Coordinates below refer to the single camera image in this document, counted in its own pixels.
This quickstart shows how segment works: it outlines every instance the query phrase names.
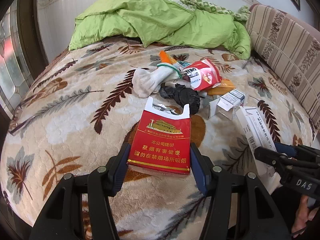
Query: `striped cushion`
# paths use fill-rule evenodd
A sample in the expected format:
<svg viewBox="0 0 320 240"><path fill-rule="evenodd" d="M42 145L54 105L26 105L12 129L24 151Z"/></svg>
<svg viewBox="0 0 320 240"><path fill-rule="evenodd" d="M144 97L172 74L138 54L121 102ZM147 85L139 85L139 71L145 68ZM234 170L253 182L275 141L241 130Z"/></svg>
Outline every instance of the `striped cushion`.
<svg viewBox="0 0 320 240"><path fill-rule="evenodd" d="M283 12L261 4L253 7L246 28L253 48L320 128L320 43Z"/></svg>

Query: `red cigarette pack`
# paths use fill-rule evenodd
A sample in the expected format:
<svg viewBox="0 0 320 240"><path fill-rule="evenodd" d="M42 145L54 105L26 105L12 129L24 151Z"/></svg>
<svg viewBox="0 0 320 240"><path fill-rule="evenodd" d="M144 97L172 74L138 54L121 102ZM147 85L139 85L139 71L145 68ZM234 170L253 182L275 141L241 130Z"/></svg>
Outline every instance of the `red cigarette pack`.
<svg viewBox="0 0 320 240"><path fill-rule="evenodd" d="M184 178L190 174L189 105L173 115L155 109L149 97L134 137L127 164L151 175Z"/></svg>

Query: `cardboard packaging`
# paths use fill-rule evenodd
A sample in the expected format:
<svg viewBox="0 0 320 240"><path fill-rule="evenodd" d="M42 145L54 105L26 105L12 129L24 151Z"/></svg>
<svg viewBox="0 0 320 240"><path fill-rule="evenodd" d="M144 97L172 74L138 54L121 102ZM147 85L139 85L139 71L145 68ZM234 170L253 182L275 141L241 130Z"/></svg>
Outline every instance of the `cardboard packaging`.
<svg viewBox="0 0 320 240"><path fill-rule="evenodd" d="M134 137L127 164L151 175L184 178L190 174L190 115L185 105L180 115L155 109L149 97Z"/></svg>
<svg viewBox="0 0 320 240"><path fill-rule="evenodd" d="M277 151L269 130L262 120L257 108L250 106L241 106L240 109L236 112L236 115L244 130L252 155L254 153L254 150L259 146L270 149L272 151ZM259 176L263 176L265 174L268 174L270 177L273 176L275 170L272 166L258 161L255 158L254 160Z"/></svg>
<svg viewBox="0 0 320 240"><path fill-rule="evenodd" d="M216 113L221 113L229 120L232 120L239 106L244 105L245 95L237 89L233 89L220 98L209 103L209 118Z"/></svg>
<svg viewBox="0 0 320 240"><path fill-rule="evenodd" d="M235 89L236 87L229 79L221 79L221 84L215 88L210 88L207 90L208 95L224 95L231 90Z"/></svg>

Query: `window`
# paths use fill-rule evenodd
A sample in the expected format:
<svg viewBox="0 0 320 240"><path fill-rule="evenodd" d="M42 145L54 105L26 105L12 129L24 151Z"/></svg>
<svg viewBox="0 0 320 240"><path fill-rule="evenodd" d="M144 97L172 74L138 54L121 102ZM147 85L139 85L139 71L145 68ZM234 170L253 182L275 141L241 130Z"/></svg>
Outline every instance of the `window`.
<svg viewBox="0 0 320 240"><path fill-rule="evenodd" d="M0 21L0 105L10 118L33 82L20 45L16 8L14 0Z"/></svg>

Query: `blue gripper pad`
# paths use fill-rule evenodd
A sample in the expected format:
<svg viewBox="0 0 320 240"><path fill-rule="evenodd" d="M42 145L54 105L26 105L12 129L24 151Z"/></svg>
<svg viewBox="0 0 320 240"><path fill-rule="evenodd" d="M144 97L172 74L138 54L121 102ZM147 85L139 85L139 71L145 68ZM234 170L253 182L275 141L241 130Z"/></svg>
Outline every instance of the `blue gripper pad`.
<svg viewBox="0 0 320 240"><path fill-rule="evenodd" d="M131 145L129 143L124 143L114 160L109 172L108 179L112 182L111 191L116 195L117 192L121 190L122 184L124 182L124 177L127 173L128 165L128 155L131 149Z"/></svg>
<svg viewBox="0 0 320 240"><path fill-rule="evenodd" d="M274 143L278 153L285 153L288 158L295 157L297 155L297 151L291 145L277 142Z"/></svg>
<svg viewBox="0 0 320 240"><path fill-rule="evenodd" d="M206 196L208 193L208 185L211 182L211 172L195 144L191 144L190 157L191 169L197 187L199 191Z"/></svg>

